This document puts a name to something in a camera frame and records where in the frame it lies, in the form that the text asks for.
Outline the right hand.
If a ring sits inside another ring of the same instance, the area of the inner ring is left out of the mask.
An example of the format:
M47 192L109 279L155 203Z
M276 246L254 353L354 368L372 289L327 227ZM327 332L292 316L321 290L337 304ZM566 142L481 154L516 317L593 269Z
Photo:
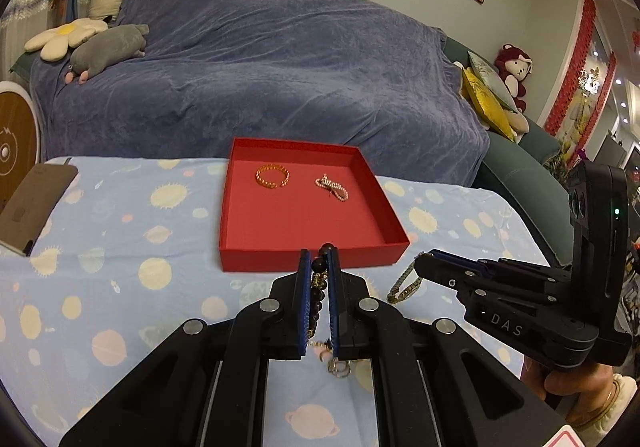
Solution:
M596 417L615 394L614 369L603 363L583 363L569 371L549 371L525 357L520 379L543 401L549 394L574 397L574 404L566 413L566 421L571 425L583 425Z

